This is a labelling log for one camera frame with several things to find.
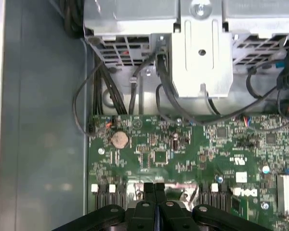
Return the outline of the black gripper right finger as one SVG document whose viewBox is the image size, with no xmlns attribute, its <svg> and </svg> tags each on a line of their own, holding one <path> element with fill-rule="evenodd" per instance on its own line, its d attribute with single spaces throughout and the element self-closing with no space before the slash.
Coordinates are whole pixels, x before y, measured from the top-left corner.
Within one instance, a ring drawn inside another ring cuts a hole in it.
<svg viewBox="0 0 289 231">
<path fill-rule="evenodd" d="M 257 225 L 209 205 L 198 205 L 189 212 L 168 200 L 163 183 L 155 184 L 158 231 L 255 231 Z"/>
</svg>

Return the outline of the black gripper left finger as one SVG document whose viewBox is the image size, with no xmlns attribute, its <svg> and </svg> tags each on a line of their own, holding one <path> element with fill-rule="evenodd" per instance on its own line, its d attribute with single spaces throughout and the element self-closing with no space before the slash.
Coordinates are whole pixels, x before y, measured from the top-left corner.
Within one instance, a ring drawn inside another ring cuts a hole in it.
<svg viewBox="0 0 289 231">
<path fill-rule="evenodd" d="M 106 205 L 90 212 L 56 231 L 154 231 L 156 197 L 153 183 L 145 183 L 143 199 L 131 202 L 127 209 Z"/>
</svg>

